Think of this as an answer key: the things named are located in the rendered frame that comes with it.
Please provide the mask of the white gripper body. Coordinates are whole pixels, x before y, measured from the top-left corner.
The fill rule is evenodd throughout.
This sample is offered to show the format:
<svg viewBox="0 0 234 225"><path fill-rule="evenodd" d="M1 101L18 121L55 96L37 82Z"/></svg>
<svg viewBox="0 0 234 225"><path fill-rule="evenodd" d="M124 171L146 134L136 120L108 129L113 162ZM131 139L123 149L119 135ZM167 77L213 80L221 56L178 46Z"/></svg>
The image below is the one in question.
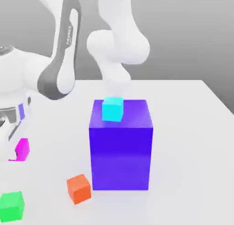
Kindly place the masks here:
<svg viewBox="0 0 234 225"><path fill-rule="evenodd" d="M0 161L16 159L15 148L20 140L20 124L0 120Z"/></svg>

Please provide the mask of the small magenta cube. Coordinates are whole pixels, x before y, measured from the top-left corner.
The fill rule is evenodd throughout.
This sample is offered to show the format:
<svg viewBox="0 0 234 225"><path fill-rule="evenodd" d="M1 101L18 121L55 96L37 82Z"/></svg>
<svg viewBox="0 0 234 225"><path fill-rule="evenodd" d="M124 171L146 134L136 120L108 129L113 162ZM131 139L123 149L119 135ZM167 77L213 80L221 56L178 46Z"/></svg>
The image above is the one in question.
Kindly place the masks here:
<svg viewBox="0 0 234 225"><path fill-rule="evenodd" d="M21 138L15 148L16 159L9 159L9 161L24 162L30 152L29 141L27 138Z"/></svg>

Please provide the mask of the small green cube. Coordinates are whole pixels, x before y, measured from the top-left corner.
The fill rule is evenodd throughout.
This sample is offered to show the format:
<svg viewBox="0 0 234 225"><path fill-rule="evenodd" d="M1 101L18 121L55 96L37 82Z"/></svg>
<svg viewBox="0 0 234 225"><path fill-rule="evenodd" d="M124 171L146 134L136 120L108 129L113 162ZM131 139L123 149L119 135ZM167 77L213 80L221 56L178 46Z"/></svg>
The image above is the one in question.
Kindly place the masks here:
<svg viewBox="0 0 234 225"><path fill-rule="evenodd" d="M24 207L22 191L3 193L0 197L0 222L22 220Z"/></svg>

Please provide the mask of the small orange cube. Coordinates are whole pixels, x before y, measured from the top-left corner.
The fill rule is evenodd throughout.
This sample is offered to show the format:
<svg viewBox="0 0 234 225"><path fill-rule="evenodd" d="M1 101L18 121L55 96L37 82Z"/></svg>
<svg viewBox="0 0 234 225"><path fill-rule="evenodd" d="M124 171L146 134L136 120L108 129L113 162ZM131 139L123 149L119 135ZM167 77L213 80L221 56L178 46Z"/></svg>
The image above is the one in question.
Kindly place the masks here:
<svg viewBox="0 0 234 225"><path fill-rule="evenodd" d="M74 204L79 204L91 198L91 186L84 174L68 179L67 189Z"/></svg>

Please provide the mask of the small cyan cube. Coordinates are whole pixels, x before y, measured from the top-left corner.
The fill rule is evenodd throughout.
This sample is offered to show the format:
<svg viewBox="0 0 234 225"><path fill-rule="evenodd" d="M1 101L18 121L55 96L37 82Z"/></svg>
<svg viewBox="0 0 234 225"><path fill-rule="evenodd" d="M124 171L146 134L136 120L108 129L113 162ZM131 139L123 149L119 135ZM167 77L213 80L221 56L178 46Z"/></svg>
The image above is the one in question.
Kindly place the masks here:
<svg viewBox="0 0 234 225"><path fill-rule="evenodd" d="M106 97L102 102L102 120L120 122L123 116L123 98Z"/></svg>

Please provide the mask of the large purple box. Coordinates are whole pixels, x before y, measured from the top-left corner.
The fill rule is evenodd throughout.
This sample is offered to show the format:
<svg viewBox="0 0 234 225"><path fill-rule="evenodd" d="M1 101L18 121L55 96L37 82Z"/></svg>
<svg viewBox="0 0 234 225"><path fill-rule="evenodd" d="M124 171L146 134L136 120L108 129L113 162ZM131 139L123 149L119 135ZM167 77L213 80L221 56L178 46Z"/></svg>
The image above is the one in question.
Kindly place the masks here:
<svg viewBox="0 0 234 225"><path fill-rule="evenodd" d="M148 190L153 124L145 100L125 100L120 122L102 120L102 100L92 108L89 139L93 190Z"/></svg>

